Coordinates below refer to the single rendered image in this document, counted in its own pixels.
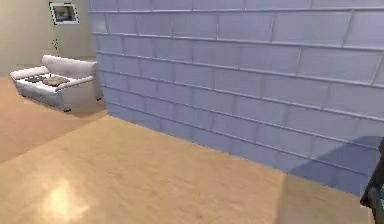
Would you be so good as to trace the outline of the white sofa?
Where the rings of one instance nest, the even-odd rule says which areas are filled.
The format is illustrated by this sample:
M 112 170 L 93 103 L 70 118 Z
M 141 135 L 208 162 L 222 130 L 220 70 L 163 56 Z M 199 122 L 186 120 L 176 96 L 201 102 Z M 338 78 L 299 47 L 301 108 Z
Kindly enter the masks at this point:
M 51 87 L 42 82 L 24 81 L 27 77 L 44 75 L 60 76 L 69 80 L 68 83 Z M 52 55 L 42 57 L 42 65 L 10 73 L 17 92 L 38 102 L 71 111 L 76 106 L 102 99 L 103 94 L 97 76 L 96 61 L 81 61 Z

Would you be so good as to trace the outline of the brown cushion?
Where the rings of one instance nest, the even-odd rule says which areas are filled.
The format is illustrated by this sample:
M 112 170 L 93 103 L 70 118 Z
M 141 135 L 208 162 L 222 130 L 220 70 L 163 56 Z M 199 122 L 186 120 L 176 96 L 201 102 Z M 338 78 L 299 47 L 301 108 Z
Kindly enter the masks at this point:
M 42 81 L 43 84 L 51 87 L 58 87 L 59 85 L 68 83 L 68 82 L 69 82 L 68 79 L 60 76 L 51 76 L 51 77 L 45 78 Z

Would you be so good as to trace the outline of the framed wall picture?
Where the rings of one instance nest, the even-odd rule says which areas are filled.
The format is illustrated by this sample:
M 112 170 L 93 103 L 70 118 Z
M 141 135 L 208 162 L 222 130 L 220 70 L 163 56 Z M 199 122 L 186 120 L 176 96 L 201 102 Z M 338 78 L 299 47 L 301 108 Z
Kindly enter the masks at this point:
M 52 15 L 53 23 L 55 25 L 70 25 L 79 23 L 76 6 L 74 4 L 69 2 L 50 2 L 49 8 Z

